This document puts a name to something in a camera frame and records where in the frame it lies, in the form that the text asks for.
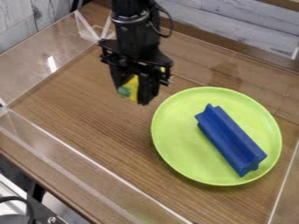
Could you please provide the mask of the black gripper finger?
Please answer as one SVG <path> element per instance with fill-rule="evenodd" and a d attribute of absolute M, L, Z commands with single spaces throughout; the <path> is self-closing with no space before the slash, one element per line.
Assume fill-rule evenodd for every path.
<path fill-rule="evenodd" d="M 126 73 L 126 69 L 121 66 L 111 66 L 110 72 L 118 93 L 121 95 L 131 95 L 131 92 L 126 87 L 126 83 L 129 81 L 129 75 Z"/>
<path fill-rule="evenodd" d="M 159 79 L 154 74 L 141 73 L 138 75 L 138 103 L 143 106 L 159 95 Z"/>

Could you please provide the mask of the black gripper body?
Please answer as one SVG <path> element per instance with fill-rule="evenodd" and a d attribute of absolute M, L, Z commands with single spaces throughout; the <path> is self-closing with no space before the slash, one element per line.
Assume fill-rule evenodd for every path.
<path fill-rule="evenodd" d="M 103 53 L 101 54 L 101 61 L 109 66 L 118 66 L 123 68 L 142 68 L 142 67 L 165 67 L 166 68 L 166 81 L 162 85 L 170 85 L 172 67 L 174 61 L 161 51 L 154 49 L 151 52 L 146 52 L 139 58 L 125 55 L 118 47 L 118 41 L 115 39 L 103 39 L 98 42 L 102 47 Z"/>

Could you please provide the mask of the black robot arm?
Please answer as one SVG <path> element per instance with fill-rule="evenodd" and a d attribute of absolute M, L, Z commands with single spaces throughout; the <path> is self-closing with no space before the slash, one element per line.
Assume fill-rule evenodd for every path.
<path fill-rule="evenodd" d="M 155 0 L 111 0 L 117 38 L 101 40 L 101 60 L 109 64 L 118 93 L 147 105 L 170 85 L 173 59 L 161 51 L 161 38 L 174 33 L 174 19 Z"/>

